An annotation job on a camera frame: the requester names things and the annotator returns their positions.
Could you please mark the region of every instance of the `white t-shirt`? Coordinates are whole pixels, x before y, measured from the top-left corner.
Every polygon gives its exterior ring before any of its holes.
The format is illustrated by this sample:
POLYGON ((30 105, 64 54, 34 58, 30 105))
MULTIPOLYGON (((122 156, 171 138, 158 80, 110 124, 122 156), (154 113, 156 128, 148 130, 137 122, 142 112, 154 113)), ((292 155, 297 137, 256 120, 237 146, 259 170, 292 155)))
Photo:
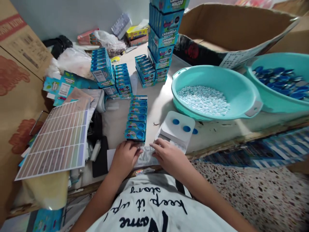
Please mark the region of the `white t-shirt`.
POLYGON ((120 187, 111 209, 87 231, 236 231, 210 208, 193 200, 165 174, 130 178, 120 187))

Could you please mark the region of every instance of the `flattened cardboard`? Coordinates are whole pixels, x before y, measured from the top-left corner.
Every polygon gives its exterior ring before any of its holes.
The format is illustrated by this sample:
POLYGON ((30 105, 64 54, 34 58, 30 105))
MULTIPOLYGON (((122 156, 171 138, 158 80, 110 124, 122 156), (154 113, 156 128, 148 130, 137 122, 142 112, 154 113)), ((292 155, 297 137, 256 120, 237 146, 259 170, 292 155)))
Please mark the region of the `flattened cardboard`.
POLYGON ((0 47, 43 81, 52 54, 9 0, 0 1, 0 47))
MULTIPOLYGON (((43 82, 0 47, 0 227, 18 193, 14 182, 29 133, 42 110, 43 82)), ((37 131, 42 122, 36 126, 37 131)))
POLYGON ((234 68, 265 53, 298 22, 268 9, 201 4, 184 14, 173 53, 191 65, 234 68))

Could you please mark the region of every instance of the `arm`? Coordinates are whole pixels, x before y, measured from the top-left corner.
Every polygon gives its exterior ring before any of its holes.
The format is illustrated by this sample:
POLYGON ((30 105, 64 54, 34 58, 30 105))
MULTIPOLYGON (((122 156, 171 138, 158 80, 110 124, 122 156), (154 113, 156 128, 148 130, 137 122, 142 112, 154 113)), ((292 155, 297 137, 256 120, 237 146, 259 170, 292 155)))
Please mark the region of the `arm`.
POLYGON ((238 232, 256 232, 254 227, 192 166, 181 150, 161 138, 150 146, 155 149, 153 156, 161 166, 186 186, 199 202, 211 208, 238 232))
POLYGON ((86 231, 96 220, 109 211, 119 186, 134 167, 141 152, 132 141, 124 141, 117 146, 107 176, 72 227, 71 232, 86 231))

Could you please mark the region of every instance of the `person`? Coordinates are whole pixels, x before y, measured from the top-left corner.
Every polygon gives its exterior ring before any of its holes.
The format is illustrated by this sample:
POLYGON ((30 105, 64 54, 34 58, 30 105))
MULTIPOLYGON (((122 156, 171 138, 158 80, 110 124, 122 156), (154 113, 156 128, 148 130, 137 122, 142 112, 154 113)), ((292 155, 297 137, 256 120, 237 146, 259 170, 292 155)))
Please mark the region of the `person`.
POLYGON ((145 174, 124 181, 141 150, 132 141, 122 142, 71 232, 256 231, 180 149, 161 138, 150 146, 169 175, 145 174))

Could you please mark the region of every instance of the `hand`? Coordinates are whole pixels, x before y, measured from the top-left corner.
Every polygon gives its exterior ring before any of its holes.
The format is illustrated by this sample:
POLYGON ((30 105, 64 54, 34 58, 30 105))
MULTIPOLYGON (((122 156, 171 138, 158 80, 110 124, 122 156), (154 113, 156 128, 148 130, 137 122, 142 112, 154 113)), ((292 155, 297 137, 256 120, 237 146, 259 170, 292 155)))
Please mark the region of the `hand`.
POLYGON ((158 138, 155 143, 150 143, 150 146, 155 149, 153 156, 162 168, 180 182, 183 183, 186 178, 186 171, 192 168, 195 170, 186 155, 168 141, 158 138))
POLYGON ((123 141, 116 148, 108 174, 122 182, 130 174, 142 152, 138 143, 123 141))

